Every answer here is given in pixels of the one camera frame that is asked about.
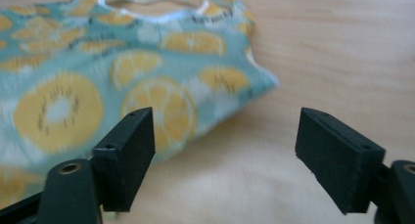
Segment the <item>screw hole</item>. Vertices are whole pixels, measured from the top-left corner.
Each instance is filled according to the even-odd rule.
[[[70,164],[67,164],[67,165],[61,167],[61,169],[59,169],[59,173],[67,175],[67,174],[74,173],[79,169],[80,169],[80,164],[79,163],[70,163]]]
[[[112,144],[108,144],[107,146],[105,146],[105,148],[108,149],[108,150],[111,150],[111,149],[114,149],[115,146],[112,145]]]
[[[406,169],[406,171],[415,175],[415,164],[406,164],[403,167]]]
[[[371,150],[372,149],[372,147],[370,145],[362,145],[361,147],[364,150]]]

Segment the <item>teal fabric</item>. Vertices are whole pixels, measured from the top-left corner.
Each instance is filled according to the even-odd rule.
[[[128,112],[154,108],[160,161],[278,85],[254,62],[240,0],[183,0],[199,8],[156,18],[105,1],[0,12],[0,207],[90,157]]]

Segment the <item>wooden surface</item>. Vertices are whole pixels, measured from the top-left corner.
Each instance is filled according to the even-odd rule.
[[[415,0],[244,1],[281,88],[152,167],[117,223],[373,223],[374,205],[343,216],[296,158],[300,108],[385,147],[387,165],[415,160]]]

